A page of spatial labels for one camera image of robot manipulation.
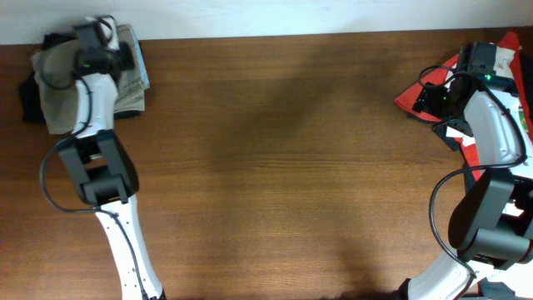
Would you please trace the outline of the khaki shorts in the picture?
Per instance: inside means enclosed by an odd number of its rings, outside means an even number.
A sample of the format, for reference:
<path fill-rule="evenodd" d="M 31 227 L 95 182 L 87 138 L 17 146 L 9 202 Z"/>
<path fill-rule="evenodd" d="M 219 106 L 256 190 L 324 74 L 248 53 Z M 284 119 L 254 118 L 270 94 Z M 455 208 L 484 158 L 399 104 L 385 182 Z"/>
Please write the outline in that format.
<path fill-rule="evenodd" d="M 117 34 L 119 41 L 131 48 L 135 67 L 121 73 L 114 117 L 133 118 L 145 111 L 145 91 L 150 87 L 150 82 L 133 27 L 129 24 L 120 25 Z M 37 116 L 27 120 L 45 122 L 51 134 L 64 134 L 72 131 L 76 121 L 77 90 L 74 87 L 64 91 L 52 89 L 40 78 L 37 67 L 41 57 L 49 58 L 44 68 L 45 75 L 48 79 L 61 76 L 59 83 L 64 85 L 68 81 L 67 73 L 72 70 L 73 55 L 79 49 L 79 42 L 68 34 L 51 33 L 44 38 L 42 46 L 43 50 L 31 58 L 35 73 L 29 78 L 29 82 L 39 89 L 28 97 L 30 103 L 37 105 Z"/>

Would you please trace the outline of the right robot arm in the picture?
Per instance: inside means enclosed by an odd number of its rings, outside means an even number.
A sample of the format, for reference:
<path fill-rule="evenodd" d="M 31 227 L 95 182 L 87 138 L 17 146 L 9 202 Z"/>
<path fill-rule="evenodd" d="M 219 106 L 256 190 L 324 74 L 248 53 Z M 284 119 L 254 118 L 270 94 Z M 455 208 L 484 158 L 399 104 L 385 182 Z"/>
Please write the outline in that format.
<path fill-rule="evenodd" d="M 451 214 L 441 255 L 395 299 L 532 296 L 532 113 L 519 44 L 472 42 L 423 69 L 396 103 L 429 122 L 465 159 L 466 193 Z"/>

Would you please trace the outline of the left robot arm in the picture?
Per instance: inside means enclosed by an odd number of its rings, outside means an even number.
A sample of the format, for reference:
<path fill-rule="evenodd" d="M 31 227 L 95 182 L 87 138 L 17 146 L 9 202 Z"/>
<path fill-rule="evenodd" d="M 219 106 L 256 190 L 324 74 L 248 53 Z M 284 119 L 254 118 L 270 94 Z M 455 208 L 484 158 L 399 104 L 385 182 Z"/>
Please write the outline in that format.
<path fill-rule="evenodd" d="M 138 217 L 137 170 L 114 131 L 118 82 L 123 71 L 135 66 L 131 48 L 120 42 L 110 15 L 90 17 L 74 31 L 81 43 L 72 63 L 77 114 L 58 154 L 86 204 L 83 211 L 96 216 L 107 236 L 122 298 L 163 299 Z"/>

